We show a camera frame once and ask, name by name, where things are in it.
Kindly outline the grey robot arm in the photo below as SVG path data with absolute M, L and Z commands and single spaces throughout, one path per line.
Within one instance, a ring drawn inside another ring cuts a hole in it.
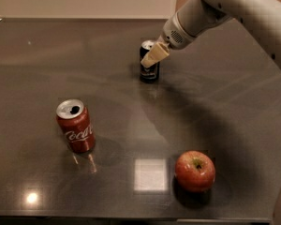
M 237 20 L 281 70 L 281 2 L 277 0 L 187 0 L 166 21 L 157 42 L 140 63 L 149 68 L 181 50 L 203 32 Z

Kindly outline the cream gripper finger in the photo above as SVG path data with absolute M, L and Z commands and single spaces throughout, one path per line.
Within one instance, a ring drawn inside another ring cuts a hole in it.
M 169 44 L 165 42 L 156 42 L 151 50 L 144 55 L 140 63 L 145 67 L 149 68 L 152 65 L 162 61 L 170 55 Z

